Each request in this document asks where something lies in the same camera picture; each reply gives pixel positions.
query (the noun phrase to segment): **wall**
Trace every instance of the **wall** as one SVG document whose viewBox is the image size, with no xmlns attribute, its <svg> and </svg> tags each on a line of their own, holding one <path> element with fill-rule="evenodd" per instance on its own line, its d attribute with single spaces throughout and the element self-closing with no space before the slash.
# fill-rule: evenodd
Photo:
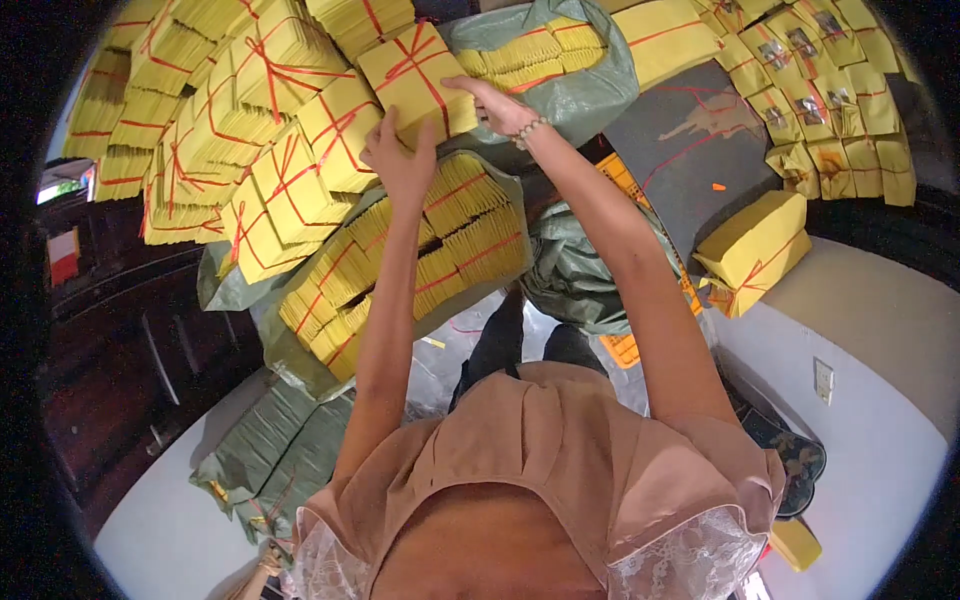
<svg viewBox="0 0 960 600">
<path fill-rule="evenodd" d="M 771 553 L 760 570 L 772 598 L 868 597 L 923 513 L 946 441 L 877 373 L 771 306 L 759 302 L 736 320 L 709 312 L 724 371 L 785 405 L 792 413 L 785 415 L 827 449 L 827 467 L 804 513 L 823 555 L 794 573 Z M 814 356 L 835 372 L 830 406 L 813 389 Z"/>
<path fill-rule="evenodd" d="M 863 362 L 952 440 L 960 416 L 960 294 L 892 260 L 812 239 L 810 254 L 763 302 Z"/>
<path fill-rule="evenodd" d="M 266 393 L 266 376 L 252 375 L 187 429 L 100 531 L 94 549 L 131 600 L 219 600 L 255 568 L 258 548 L 187 477 Z"/>
</svg>

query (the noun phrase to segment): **leg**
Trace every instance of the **leg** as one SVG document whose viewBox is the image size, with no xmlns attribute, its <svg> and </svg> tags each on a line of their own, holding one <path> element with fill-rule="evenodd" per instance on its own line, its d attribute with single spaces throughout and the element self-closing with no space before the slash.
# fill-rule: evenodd
<svg viewBox="0 0 960 600">
<path fill-rule="evenodd" d="M 580 365 L 593 369 L 605 377 L 610 376 L 590 348 L 587 336 L 571 324 L 559 324 L 554 328 L 543 349 L 543 360 Z"/>
<path fill-rule="evenodd" d="M 464 361 L 460 382 L 453 391 L 450 411 L 473 384 L 487 375 L 506 369 L 513 371 L 520 363 L 523 346 L 523 292 L 512 287 L 500 307 L 490 315 L 483 327 L 480 340 L 470 358 Z"/>
</svg>

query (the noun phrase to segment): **electrical socket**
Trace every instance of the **electrical socket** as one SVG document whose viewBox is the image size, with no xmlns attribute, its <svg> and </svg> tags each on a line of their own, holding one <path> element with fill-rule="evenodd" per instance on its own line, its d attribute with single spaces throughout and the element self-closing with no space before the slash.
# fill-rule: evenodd
<svg viewBox="0 0 960 600">
<path fill-rule="evenodd" d="M 822 401 L 827 403 L 827 406 L 830 406 L 830 401 L 833 399 L 834 383 L 835 380 L 833 378 L 833 368 L 814 356 L 813 389 L 816 391 L 817 396 L 819 396 Z"/>
</svg>

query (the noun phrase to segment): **another person's arm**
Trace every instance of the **another person's arm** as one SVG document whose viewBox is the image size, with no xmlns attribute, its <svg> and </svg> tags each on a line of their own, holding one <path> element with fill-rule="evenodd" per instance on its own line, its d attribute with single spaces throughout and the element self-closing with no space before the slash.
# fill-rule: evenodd
<svg viewBox="0 0 960 600">
<path fill-rule="evenodd" d="M 337 478 L 355 473 L 403 417 L 414 344 L 417 233 L 436 168 L 432 122 L 420 129 L 417 154 L 407 156 L 396 139 L 396 108 L 391 107 L 367 136 L 360 157 L 386 187 L 393 215 L 360 342 L 356 400 L 334 469 Z"/>
<path fill-rule="evenodd" d="M 444 84 L 472 93 L 479 117 L 498 133 L 517 134 L 540 117 L 486 82 L 459 77 Z M 613 274 L 643 361 L 651 415 L 697 414 L 738 425 L 700 327 L 634 201 L 549 125 L 535 128 L 526 144 Z"/>
</svg>

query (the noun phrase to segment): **hand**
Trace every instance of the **hand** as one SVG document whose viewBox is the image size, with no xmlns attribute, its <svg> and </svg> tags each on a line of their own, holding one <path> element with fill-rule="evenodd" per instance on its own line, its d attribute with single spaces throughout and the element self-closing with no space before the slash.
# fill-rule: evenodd
<svg viewBox="0 0 960 600">
<path fill-rule="evenodd" d="M 396 209 L 423 210 L 423 199 L 437 169 L 434 124 L 424 119 L 417 137 L 417 152 L 410 156 L 396 139 L 396 107 L 387 109 L 383 120 L 367 133 L 367 147 L 360 153 L 387 189 Z"/>
<path fill-rule="evenodd" d="M 517 102 L 489 83 L 460 75 L 440 80 L 445 87 L 473 94 L 473 105 L 480 122 L 500 135 L 517 135 L 540 118 L 535 110 Z"/>
</svg>

